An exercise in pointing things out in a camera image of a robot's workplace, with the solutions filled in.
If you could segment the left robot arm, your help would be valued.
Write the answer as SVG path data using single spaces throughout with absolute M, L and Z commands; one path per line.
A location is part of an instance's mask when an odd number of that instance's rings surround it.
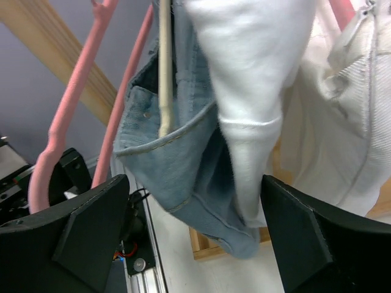
M 92 184 L 89 170 L 82 155 L 74 148 L 63 152 L 55 165 L 49 182 L 49 203 L 51 206 L 66 200 L 64 193 L 75 188 L 77 194 L 87 192 Z

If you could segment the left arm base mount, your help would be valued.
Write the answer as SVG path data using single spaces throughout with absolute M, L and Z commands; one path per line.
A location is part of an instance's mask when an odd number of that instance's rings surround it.
M 144 188 L 137 189 L 129 195 L 120 232 L 120 243 L 114 253 L 114 259 L 119 259 L 126 265 L 129 276 L 155 265 L 144 208 L 144 200 L 148 195 L 150 193 Z

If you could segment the pink hanger front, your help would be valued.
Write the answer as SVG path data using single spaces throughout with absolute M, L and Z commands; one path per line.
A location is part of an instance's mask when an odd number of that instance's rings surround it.
M 92 6 L 95 18 L 93 26 L 52 120 L 52 124 L 48 131 L 47 146 L 38 156 L 34 171 L 30 178 L 27 199 L 29 203 L 29 212 L 31 214 L 49 208 L 48 188 L 51 175 L 54 166 L 62 156 L 68 127 L 87 82 L 89 72 L 104 37 L 104 33 L 106 32 L 108 24 L 114 14 L 114 10 L 117 7 L 117 1 L 103 1 L 103 3 L 92 1 Z M 150 5 L 132 49 L 117 96 L 115 97 L 114 108 L 109 117 L 108 126 L 106 128 L 95 174 L 92 180 L 92 187 L 100 185 L 107 177 L 113 140 L 116 136 L 120 118 L 124 110 L 123 99 L 126 87 L 129 80 L 136 72 L 152 22 L 153 7 Z

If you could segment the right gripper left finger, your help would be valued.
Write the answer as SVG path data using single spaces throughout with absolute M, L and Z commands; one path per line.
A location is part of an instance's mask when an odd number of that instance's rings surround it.
M 104 292 L 130 184 L 98 187 L 1 226 L 1 292 Z

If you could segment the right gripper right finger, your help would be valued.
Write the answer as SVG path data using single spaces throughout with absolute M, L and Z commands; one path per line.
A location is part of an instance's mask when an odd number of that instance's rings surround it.
M 390 292 L 390 225 L 265 175 L 261 203 L 285 292 Z

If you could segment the light white shirt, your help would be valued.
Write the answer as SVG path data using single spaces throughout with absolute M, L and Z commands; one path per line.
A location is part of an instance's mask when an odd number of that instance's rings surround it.
M 308 44 L 315 1 L 185 1 L 208 61 L 233 167 L 236 208 L 266 225 L 260 183 L 280 136 L 282 98 Z

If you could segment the blue denim garment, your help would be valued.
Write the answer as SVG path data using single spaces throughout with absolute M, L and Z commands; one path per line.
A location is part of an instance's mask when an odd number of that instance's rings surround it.
M 236 211 L 233 170 L 206 58 L 180 1 L 172 3 L 174 130 L 159 137 L 158 48 L 128 83 L 114 154 L 170 214 L 239 259 L 260 235 Z

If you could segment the cream hanger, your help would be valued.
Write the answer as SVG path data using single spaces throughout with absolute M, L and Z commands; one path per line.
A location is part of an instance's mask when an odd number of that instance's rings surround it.
M 159 1 L 159 65 L 158 99 L 160 110 L 159 137 L 173 131 L 173 80 L 172 80 L 172 35 L 171 1 Z

